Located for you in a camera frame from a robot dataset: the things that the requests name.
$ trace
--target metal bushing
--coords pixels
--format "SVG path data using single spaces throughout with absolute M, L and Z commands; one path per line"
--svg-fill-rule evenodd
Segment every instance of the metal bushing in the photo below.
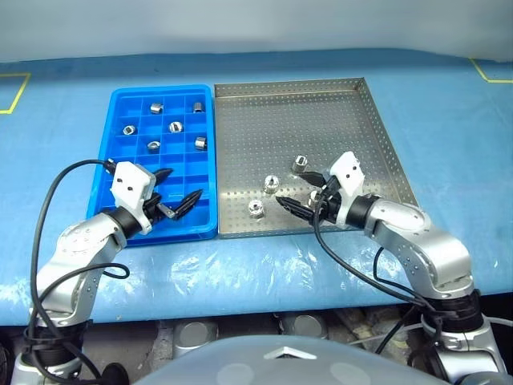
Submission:
M 152 103 L 150 106 L 150 111 L 152 114 L 161 114 L 164 110 L 164 105 L 162 103 Z
M 203 136 L 198 136 L 194 141 L 194 147 L 196 150 L 206 150 L 207 149 L 207 138 Z
M 146 145 L 149 152 L 158 152 L 160 149 L 160 142 L 158 140 L 153 140 Z
M 171 122 L 169 124 L 169 132 L 182 132 L 184 126 L 181 122 Z
M 308 160 L 304 155 L 296 156 L 294 163 L 292 164 L 292 171 L 296 174 L 300 172 L 305 172 L 306 165 L 308 164 Z
M 280 187 L 280 180 L 275 175 L 267 175 L 264 180 L 264 193 L 274 194 Z
M 248 210 L 251 218 L 262 218 L 265 215 L 264 204 L 258 199 L 249 202 Z
M 192 107 L 192 111 L 196 114 L 198 112 L 203 112 L 203 104 L 201 102 L 195 102 Z
M 319 192 L 317 190 L 313 190 L 308 198 L 308 206 L 311 209 L 315 209 L 315 205 L 319 201 Z
M 123 129 L 123 134 L 124 135 L 135 134 L 135 126 L 132 126 L 131 124 L 128 126 L 125 126 L 125 128 Z

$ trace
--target stainless steel tray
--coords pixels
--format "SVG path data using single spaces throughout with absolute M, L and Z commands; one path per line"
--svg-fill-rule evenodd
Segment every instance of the stainless steel tray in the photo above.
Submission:
M 325 171 L 343 152 L 353 151 L 366 175 L 365 193 L 417 204 L 363 78 L 215 88 L 222 237 L 312 231 L 263 191 L 265 177 L 273 174 L 280 178 L 277 196 L 306 204 L 313 187 L 292 174 L 297 155 L 307 156 L 306 171 Z M 249 216 L 252 199 L 264 202 L 265 217 Z

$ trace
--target yellow tape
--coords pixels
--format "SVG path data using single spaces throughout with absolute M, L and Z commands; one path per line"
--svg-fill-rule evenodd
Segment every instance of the yellow tape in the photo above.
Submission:
M 474 64 L 475 69 L 481 75 L 483 80 L 487 83 L 501 83 L 501 84 L 513 84 L 513 79 L 490 79 L 487 74 L 484 73 L 483 69 L 476 63 L 475 60 L 469 58 L 469 60 Z
M 18 92 L 16 93 L 16 96 L 14 97 L 13 103 L 10 104 L 9 109 L 7 110 L 0 110 L 0 114 L 12 114 L 14 109 L 16 108 L 16 105 L 18 104 L 19 98 L 22 97 L 22 93 L 25 91 L 26 85 L 29 83 L 30 79 L 30 72 L 22 72 L 19 74 L 0 74 L 0 78 L 14 78 L 18 76 L 23 76 L 25 79 L 23 80 L 23 83 L 21 87 L 19 88 Z

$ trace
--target blue plastic tray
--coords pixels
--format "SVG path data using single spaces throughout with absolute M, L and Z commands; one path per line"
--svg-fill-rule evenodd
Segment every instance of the blue plastic tray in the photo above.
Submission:
M 162 114 L 150 111 L 152 103 L 164 105 Z M 194 113 L 192 106 L 201 102 L 204 112 Z M 180 121 L 184 130 L 170 133 L 171 122 Z M 125 136 L 123 128 L 134 125 L 135 134 Z M 196 150 L 196 137 L 207 138 L 208 149 Z M 160 142 L 160 150 L 150 153 L 147 143 Z M 178 221 L 163 219 L 146 236 L 136 235 L 129 245 L 150 245 L 215 237 L 217 234 L 216 146 L 212 93 L 204 85 L 176 87 L 124 88 L 114 91 L 99 150 L 99 159 L 116 162 L 129 160 L 148 171 L 172 168 L 174 172 L 156 191 L 162 202 L 176 207 L 185 195 L 199 188 L 203 194 L 196 206 Z M 113 209 L 110 188 L 112 175 L 96 169 L 87 207 L 87 217 L 103 209 Z

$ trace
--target white wall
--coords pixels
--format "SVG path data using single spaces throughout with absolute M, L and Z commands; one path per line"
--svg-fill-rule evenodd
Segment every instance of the white wall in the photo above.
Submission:
M 513 1 L 0 1 L 3 62 L 354 47 L 512 60 Z

